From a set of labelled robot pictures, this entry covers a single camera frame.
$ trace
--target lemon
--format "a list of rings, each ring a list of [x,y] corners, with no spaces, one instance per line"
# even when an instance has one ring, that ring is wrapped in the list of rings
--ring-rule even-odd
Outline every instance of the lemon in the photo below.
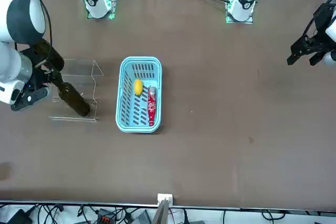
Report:
[[[139,79],[134,81],[134,93],[136,95],[141,95],[142,93],[142,81]]]

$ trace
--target dark glass bottle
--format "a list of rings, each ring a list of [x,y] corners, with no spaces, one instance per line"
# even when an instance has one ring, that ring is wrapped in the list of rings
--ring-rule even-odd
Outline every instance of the dark glass bottle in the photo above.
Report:
[[[55,83],[58,87],[59,97],[65,101],[73,110],[80,116],[87,116],[90,114],[90,105],[78,93],[78,91],[69,82]]]

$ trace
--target red bottle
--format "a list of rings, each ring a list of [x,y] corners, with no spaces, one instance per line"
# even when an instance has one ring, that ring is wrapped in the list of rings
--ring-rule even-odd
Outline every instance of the red bottle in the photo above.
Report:
[[[155,87],[148,87],[148,103],[147,103],[149,126],[154,125],[154,118],[156,112],[156,97],[155,97]]]

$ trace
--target blue plastic basket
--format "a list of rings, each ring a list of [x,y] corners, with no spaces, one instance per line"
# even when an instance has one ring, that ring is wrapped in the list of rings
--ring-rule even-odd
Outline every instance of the blue plastic basket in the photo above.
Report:
[[[143,82],[140,96],[134,94],[134,81]],[[148,87],[156,87],[154,125],[149,126]],[[161,123],[162,66],[155,57],[127,57],[120,65],[115,122],[123,132],[154,132]]]

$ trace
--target basket slot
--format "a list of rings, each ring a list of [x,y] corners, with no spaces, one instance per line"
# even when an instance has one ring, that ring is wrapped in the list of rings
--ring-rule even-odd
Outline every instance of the basket slot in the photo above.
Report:
[[[134,63],[132,64],[133,74],[138,79],[154,79],[153,64]]]

